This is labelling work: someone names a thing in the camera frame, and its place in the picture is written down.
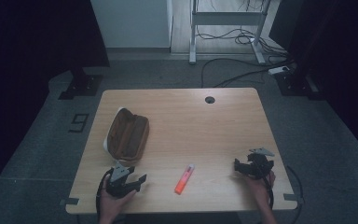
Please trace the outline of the black floor tape number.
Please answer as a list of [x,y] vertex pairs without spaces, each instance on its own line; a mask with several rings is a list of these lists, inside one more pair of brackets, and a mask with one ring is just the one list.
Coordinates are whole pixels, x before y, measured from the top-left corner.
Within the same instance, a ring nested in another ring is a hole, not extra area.
[[74,114],[69,133],[82,133],[87,125],[89,114]]

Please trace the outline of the brown pencil case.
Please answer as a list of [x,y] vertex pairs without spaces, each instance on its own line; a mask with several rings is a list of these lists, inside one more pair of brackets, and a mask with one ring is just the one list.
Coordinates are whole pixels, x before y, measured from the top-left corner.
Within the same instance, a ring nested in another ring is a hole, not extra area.
[[150,127],[149,119],[120,107],[103,141],[104,150],[125,165],[135,164],[145,152]]

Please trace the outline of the white power strip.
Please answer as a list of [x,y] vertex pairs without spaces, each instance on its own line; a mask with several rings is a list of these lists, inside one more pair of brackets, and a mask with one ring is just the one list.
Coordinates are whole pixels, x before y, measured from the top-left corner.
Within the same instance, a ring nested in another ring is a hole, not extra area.
[[290,68],[288,66],[279,66],[279,67],[275,67],[275,68],[270,68],[268,70],[268,74],[269,75],[276,75],[276,74],[280,74],[280,73],[284,73],[284,72],[288,72],[290,71]]

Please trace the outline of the person's right hand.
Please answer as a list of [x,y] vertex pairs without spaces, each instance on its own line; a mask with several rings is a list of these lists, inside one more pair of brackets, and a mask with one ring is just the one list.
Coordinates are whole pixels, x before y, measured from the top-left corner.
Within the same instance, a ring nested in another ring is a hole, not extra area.
[[244,180],[256,203],[258,205],[268,205],[269,187],[266,182],[263,179],[252,179],[247,175],[244,177]]

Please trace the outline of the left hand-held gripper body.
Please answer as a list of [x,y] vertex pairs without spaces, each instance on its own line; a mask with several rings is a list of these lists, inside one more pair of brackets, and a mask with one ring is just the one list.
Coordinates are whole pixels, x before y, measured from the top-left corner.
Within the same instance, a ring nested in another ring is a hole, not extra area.
[[106,191],[115,198],[123,198],[134,190],[132,183],[127,183],[127,178],[129,177],[128,168],[117,162],[110,173],[111,176],[109,177]]

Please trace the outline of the orange highlighter pen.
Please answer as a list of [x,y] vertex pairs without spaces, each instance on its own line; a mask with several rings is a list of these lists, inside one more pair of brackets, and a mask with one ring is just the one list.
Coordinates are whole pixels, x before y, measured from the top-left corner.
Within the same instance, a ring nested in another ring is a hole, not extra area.
[[174,192],[176,194],[180,195],[183,192],[183,190],[184,190],[189,178],[191,177],[194,169],[195,169],[194,164],[189,164],[186,167],[185,171],[183,172],[181,178],[179,179],[178,183],[176,184],[176,186],[174,188]]

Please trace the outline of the white desk frame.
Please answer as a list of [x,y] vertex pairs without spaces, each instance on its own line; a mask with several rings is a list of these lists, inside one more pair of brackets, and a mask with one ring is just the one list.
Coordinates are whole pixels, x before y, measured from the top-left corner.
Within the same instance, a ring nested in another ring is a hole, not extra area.
[[268,15],[271,0],[265,0],[259,11],[235,12],[202,12],[197,10],[199,0],[190,0],[191,36],[189,42],[189,63],[197,62],[196,30],[204,25],[244,25],[255,26],[255,34],[251,37],[251,47],[259,64],[265,64],[260,44],[261,33]]

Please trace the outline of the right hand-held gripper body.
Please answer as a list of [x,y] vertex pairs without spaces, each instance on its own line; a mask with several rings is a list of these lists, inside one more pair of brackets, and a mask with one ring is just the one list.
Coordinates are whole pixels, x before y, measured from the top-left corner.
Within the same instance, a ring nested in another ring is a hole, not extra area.
[[274,166],[274,161],[268,160],[268,156],[274,157],[274,154],[264,147],[251,149],[251,153],[261,154],[263,161],[261,163],[248,161],[249,172],[246,174],[255,179],[266,177]]

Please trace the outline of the dark curtain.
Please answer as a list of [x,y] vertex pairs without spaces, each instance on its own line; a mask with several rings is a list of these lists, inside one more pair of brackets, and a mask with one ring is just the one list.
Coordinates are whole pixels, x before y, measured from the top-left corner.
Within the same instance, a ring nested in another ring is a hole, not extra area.
[[0,0],[0,173],[71,68],[109,64],[90,0]]
[[269,37],[358,140],[358,0],[281,0]]

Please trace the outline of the white wall panel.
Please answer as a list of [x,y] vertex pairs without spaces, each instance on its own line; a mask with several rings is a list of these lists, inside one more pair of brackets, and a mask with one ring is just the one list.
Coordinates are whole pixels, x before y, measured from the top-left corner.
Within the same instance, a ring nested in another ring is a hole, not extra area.
[[172,0],[90,0],[107,49],[171,51]]

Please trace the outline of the person's left hand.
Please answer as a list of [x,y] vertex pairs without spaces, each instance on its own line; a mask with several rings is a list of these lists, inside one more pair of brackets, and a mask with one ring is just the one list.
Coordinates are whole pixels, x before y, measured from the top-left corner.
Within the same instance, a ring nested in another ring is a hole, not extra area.
[[100,219],[115,219],[123,209],[123,207],[133,198],[137,193],[136,190],[131,191],[123,198],[115,198],[110,195],[106,190],[106,185],[108,183],[110,175],[107,175],[103,180],[103,185],[101,187],[99,195],[99,206],[100,206]]

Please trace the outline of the black stand base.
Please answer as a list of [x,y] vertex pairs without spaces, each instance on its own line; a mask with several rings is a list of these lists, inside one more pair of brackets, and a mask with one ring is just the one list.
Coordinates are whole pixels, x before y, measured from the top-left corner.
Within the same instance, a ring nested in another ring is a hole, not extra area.
[[71,68],[70,72],[73,79],[59,96],[60,100],[73,100],[76,96],[94,96],[97,93],[102,75],[87,75],[82,67]]
[[303,77],[291,72],[283,72],[274,77],[283,96],[304,96],[314,101],[324,99],[322,92],[309,75]]

